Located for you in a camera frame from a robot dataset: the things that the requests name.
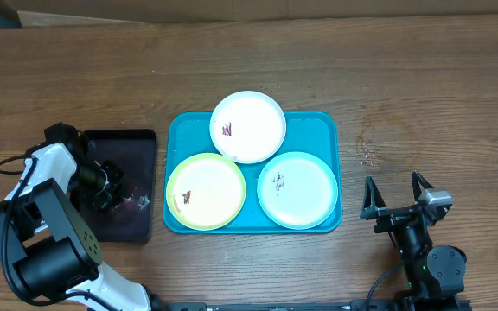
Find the yellow-green plate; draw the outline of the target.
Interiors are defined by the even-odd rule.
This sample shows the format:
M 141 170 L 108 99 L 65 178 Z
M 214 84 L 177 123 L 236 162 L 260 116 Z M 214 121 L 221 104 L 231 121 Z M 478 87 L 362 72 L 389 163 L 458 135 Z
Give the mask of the yellow-green plate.
M 240 168 L 223 155 L 200 153 L 172 171 L 165 199 L 174 219 L 189 229 L 212 231 L 233 221 L 246 199 Z

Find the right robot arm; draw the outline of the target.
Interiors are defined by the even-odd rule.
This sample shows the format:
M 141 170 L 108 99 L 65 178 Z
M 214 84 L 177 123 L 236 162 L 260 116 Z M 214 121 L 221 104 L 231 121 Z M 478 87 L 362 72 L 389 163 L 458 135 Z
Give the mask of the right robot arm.
M 435 246 L 428 229 L 442 220 L 453 204 L 451 194 L 434 188 L 418 171 L 412 172 L 414 202 L 408 207 L 389 208 L 372 177 L 365 179 L 360 218 L 374 220 L 376 233 L 389 235 L 398 251 L 400 263 L 380 276 L 363 301 L 354 302 L 359 310 L 470 310 L 461 301 L 466 271 L 465 253 L 451 245 Z M 391 300 L 375 300 L 375 290 L 393 273 L 404 270 L 408 290 L 397 292 Z

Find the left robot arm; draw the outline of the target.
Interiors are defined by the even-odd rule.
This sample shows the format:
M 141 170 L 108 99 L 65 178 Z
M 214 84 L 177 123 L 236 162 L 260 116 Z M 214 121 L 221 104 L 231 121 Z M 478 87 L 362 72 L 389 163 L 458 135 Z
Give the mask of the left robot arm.
M 21 301 L 45 307 L 75 301 L 90 310 L 163 310 L 143 284 L 104 262 L 79 208 L 102 213 L 124 197 L 124 173 L 88 156 L 89 138 L 72 125 L 44 130 L 43 143 L 20 155 L 24 169 L 0 201 L 0 262 Z

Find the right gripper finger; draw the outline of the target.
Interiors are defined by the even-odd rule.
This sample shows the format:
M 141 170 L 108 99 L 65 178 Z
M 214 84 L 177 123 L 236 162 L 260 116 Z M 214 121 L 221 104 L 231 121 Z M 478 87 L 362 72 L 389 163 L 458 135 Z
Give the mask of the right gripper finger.
M 373 177 L 367 176 L 365 179 L 365 193 L 362 204 L 363 212 L 378 212 L 386 209 L 386 203 L 380 195 Z
M 418 198 L 425 189 L 431 188 L 432 185 L 417 170 L 412 172 L 412 191 L 415 201 L 418 201 Z

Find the white plate with red stain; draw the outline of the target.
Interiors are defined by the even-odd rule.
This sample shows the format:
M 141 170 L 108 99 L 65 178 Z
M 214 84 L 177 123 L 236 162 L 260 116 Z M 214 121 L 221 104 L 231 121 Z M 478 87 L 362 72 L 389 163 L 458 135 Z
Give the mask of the white plate with red stain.
M 256 91 L 226 96 L 214 108 L 209 123 L 214 147 L 241 164 L 254 164 L 273 156 L 286 131 L 285 115 L 279 104 Z

